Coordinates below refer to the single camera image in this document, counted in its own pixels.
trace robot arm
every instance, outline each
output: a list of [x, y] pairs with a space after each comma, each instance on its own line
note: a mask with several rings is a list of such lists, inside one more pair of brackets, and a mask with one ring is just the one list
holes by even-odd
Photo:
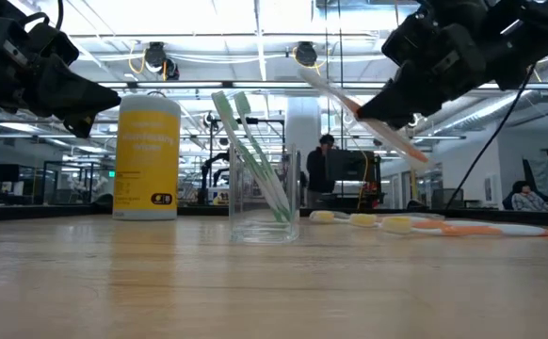
[[221, 175], [221, 173], [225, 172], [225, 171], [229, 171], [230, 169], [218, 169], [216, 170], [216, 172], [214, 173], [214, 187], [216, 187], [218, 185], [218, 180], [219, 180], [219, 176]]
[[[39, 18], [43, 23], [27, 33], [24, 26]], [[69, 70], [79, 51], [49, 22], [44, 13], [25, 17], [0, 0], [0, 107], [12, 114], [28, 109], [39, 117], [55, 115], [74, 135], [88, 137], [96, 115], [121, 99]]]
[[399, 129], [413, 113], [429, 116], [444, 102], [495, 81], [517, 89], [527, 68], [548, 56], [548, 0], [419, 0], [421, 7], [385, 41], [399, 66], [359, 119]]
[[211, 159], [207, 159], [201, 166], [201, 190], [199, 191], [198, 201], [199, 204], [205, 204], [207, 198], [207, 175], [213, 163], [218, 160], [224, 160], [230, 162], [230, 150], [225, 153], [218, 153]]

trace person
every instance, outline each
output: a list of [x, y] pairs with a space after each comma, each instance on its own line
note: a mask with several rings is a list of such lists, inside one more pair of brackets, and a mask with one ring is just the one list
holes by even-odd
[[320, 146], [308, 154], [307, 168], [310, 175], [307, 193], [308, 208], [318, 207], [322, 194], [331, 193], [334, 190], [334, 181], [327, 180], [325, 169], [325, 156], [332, 146], [334, 146], [334, 137], [327, 134], [320, 138]]
[[512, 208], [515, 211], [548, 211], [548, 204], [535, 192], [526, 181], [518, 181], [512, 186]]

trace desk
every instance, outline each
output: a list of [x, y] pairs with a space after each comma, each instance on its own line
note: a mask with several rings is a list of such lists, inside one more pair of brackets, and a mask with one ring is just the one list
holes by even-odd
[[0, 338], [548, 337], [548, 238], [228, 236], [226, 218], [0, 222]]

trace white pillar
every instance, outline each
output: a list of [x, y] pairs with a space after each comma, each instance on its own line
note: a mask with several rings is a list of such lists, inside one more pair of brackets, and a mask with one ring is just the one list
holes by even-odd
[[306, 160], [321, 137], [318, 98], [289, 98], [284, 122], [286, 145], [295, 144], [301, 154], [301, 170], [307, 175]]

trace yellow container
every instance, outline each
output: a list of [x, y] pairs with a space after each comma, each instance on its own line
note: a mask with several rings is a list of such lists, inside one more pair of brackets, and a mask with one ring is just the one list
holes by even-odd
[[113, 218], [177, 217], [180, 106], [152, 96], [121, 100]]

